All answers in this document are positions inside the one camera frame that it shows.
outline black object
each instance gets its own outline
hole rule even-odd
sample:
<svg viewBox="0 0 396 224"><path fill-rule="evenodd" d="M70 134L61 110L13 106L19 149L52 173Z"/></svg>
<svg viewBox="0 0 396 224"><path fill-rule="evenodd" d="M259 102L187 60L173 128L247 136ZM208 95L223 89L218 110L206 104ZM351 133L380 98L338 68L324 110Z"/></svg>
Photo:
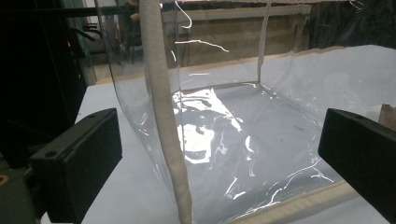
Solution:
<svg viewBox="0 0 396 224"><path fill-rule="evenodd" d="M33 171L0 171L0 223L33 224L45 211L81 223L120 159L117 110L89 115L33 155Z"/></svg>
<svg viewBox="0 0 396 224"><path fill-rule="evenodd" d="M396 132L363 116L328 109L318 154L396 223Z"/></svg>
<svg viewBox="0 0 396 224"><path fill-rule="evenodd" d="M86 90L77 33L66 18L28 18L58 12L61 1L1 1L0 147L11 168L23 168L40 147L72 127Z"/></svg>
<svg viewBox="0 0 396 224"><path fill-rule="evenodd" d="M116 109L89 115L38 151L31 163L44 183L50 220L80 223L120 159Z"/></svg>

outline white table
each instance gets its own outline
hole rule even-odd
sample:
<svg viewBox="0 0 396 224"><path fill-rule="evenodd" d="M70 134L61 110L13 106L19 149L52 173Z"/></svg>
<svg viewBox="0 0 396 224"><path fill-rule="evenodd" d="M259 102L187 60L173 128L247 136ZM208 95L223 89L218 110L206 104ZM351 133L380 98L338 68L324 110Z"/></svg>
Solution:
<svg viewBox="0 0 396 224"><path fill-rule="evenodd" d="M84 218L84 224L173 224L177 208L172 194L158 180L149 156L123 115L112 83L90 86L78 113L78 120L110 107L118 109L123 158L107 180ZM357 196L293 224L388 223L374 208ZM50 223L45 215L42 223Z"/></svg>

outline plastic enclosure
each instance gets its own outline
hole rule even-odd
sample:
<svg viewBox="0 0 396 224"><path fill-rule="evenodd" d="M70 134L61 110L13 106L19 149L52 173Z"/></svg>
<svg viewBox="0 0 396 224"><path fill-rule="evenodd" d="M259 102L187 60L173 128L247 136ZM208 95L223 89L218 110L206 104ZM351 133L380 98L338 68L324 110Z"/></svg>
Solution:
<svg viewBox="0 0 396 224"><path fill-rule="evenodd" d="M177 209L178 176L163 155L146 67L155 51L143 56L145 39L125 48L136 34L125 34L127 2L98 6L120 9L101 17L114 85ZM391 0L162 1L158 8L158 54L169 76L161 84L172 92L193 223L225 223L340 182L318 155L327 108L368 116L378 105L396 106Z"/></svg>

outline transparent plastic sheet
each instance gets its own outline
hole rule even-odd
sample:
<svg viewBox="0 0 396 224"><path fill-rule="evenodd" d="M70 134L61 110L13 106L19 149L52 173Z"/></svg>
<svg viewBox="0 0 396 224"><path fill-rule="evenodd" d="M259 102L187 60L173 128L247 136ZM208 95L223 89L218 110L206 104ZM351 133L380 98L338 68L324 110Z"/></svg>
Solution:
<svg viewBox="0 0 396 224"><path fill-rule="evenodd" d="M138 139L151 158L152 171L163 185L163 197L168 199L171 210L177 214L177 204L169 170L164 159L157 123L154 116L146 57L143 55L140 20L133 21L132 15L139 13L139 1L95 0L100 15L101 35L106 44L107 58L120 106L133 127ZM175 36L172 20L163 37L166 45L166 61L172 86L178 88L178 67L175 56ZM179 220L164 222L179 223Z"/></svg>
<svg viewBox="0 0 396 224"><path fill-rule="evenodd" d="M194 223L342 180L317 153L326 109L396 106L393 4L179 2L174 101Z"/></svg>

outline clear plastic bag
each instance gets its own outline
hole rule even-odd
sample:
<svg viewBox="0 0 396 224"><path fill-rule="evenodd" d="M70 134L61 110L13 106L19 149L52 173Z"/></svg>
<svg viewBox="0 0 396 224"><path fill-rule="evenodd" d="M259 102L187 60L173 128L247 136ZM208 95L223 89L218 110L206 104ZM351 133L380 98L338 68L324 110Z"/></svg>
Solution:
<svg viewBox="0 0 396 224"><path fill-rule="evenodd" d="M366 116L377 105L396 105L392 1L162 1L158 7L159 53L169 78L162 84L171 92L193 223L224 223L341 181L317 153L327 108ZM183 176L169 168L157 130L166 120L153 111L156 80L150 69L135 73L135 65L113 54L123 111L155 173L170 191L178 189L175 179ZM183 203L177 206L180 216L189 215L180 210Z"/></svg>

